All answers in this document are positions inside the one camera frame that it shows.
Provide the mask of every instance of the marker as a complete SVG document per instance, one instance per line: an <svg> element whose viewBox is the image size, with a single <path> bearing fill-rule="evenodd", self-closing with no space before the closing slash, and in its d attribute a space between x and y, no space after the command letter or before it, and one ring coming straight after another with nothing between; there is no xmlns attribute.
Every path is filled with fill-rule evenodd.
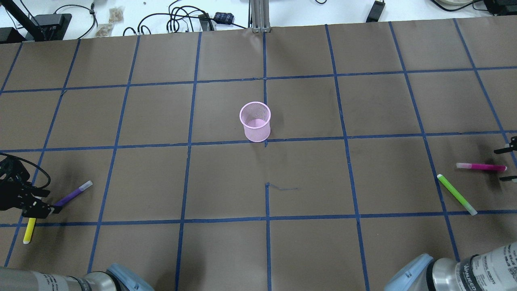
<svg viewBox="0 0 517 291"><path fill-rule="evenodd" d="M468 203L467 199L463 198L463 196L460 194L460 192L458 192L458 190L456 190L456 188L454 188L454 186L452 186L452 184L449 183L449 181L447 181L447 179L445 179L444 175L438 174L436 177L445 186L445 188L447 188L447 190L449 190L449 192L452 193L452 195L461 203L461 205L463 205L463 207L465 207L467 209L467 211L472 216L478 214L478 212L474 209L474 207L472 207L472 205L470 205L470 203Z"/></svg>
<svg viewBox="0 0 517 291"><path fill-rule="evenodd" d="M66 203L68 203L70 200L76 198L79 194L83 193L86 189L88 189L90 186L92 186L93 183L91 181L88 181L84 183L81 187L75 189L72 193L65 196L63 199L59 200L55 206L63 206Z"/></svg>
<svg viewBox="0 0 517 291"><path fill-rule="evenodd" d="M76 198L79 194L83 193L86 189L88 189L92 185L93 185L93 183L91 181L84 183L81 187L75 189L72 193L68 194L67 196L65 196L63 199L61 199L54 205L55 206L65 205L70 200ZM36 219L29 218L29 222L27 223L27 229L25 230L25 236L23 236L23 244L28 244L31 242L35 224L36 224Z"/></svg>
<svg viewBox="0 0 517 291"><path fill-rule="evenodd" d="M27 223L27 229L25 230L25 236L23 236L23 244L28 244L31 242L32 232L34 231L35 223L35 218L29 218L29 222Z"/></svg>
<svg viewBox="0 0 517 291"><path fill-rule="evenodd" d="M456 168L472 169L472 170L485 170L485 171L498 171L498 172L504 172L508 169L507 166L503 166L503 165L468 164L468 163L456 163Z"/></svg>

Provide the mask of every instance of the pink marker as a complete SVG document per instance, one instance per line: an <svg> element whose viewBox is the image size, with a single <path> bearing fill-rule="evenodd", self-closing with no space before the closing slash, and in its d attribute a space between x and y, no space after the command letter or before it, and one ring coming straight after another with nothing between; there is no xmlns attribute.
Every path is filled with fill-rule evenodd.
<svg viewBox="0 0 517 291"><path fill-rule="evenodd" d="M499 172L504 172L504 171L506 171L506 169L508 169L507 166L503 166L503 165L467 164L467 163L456 163L456 168L485 170L485 171L499 171Z"/></svg>

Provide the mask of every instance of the pink mesh pencil cup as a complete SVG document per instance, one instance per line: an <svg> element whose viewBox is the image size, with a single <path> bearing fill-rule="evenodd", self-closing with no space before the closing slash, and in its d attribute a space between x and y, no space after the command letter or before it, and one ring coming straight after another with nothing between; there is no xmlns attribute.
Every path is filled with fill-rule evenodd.
<svg viewBox="0 0 517 291"><path fill-rule="evenodd" d="M271 111L264 103L249 102L240 110L239 117L244 126L244 134L249 140L261 142L271 133L269 127Z"/></svg>

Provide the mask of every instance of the purple marker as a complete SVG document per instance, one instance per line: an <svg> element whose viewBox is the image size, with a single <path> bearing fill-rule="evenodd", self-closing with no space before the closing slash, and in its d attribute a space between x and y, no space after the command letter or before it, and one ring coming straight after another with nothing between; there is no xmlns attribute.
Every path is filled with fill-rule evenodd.
<svg viewBox="0 0 517 291"><path fill-rule="evenodd" d="M76 198L79 194L83 193L86 189L88 189L88 187L90 187L92 185L93 185L93 183L91 181L88 181L88 182L84 183L84 185L82 185L81 187L75 189L72 193L68 194L67 196L65 196L63 199L59 200L54 205L55 206L63 206L63 205L65 205L70 200Z"/></svg>
<svg viewBox="0 0 517 291"><path fill-rule="evenodd" d="M468 164L468 163L456 163L458 169L473 169L473 170L485 170L485 171L499 171L504 172L508 167L503 165L485 165L485 164Z"/></svg>

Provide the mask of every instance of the green marker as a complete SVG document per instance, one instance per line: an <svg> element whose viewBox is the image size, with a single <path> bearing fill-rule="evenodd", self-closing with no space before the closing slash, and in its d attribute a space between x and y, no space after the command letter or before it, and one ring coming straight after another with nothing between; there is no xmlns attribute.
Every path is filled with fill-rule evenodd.
<svg viewBox="0 0 517 291"><path fill-rule="evenodd" d="M463 205L463 207L467 209L467 211L472 216L478 214L476 209L474 209L474 207L472 207L472 205L470 205L470 203L468 203L468 201L465 198L463 198L460 192L458 192L458 190L456 190L456 188L454 188L454 186L452 186L451 183L449 183L449 181L445 179L444 175L438 174L436 177L445 186L445 188L447 188L447 190L449 190L453 194L453 196L461 203L461 205Z"/></svg>

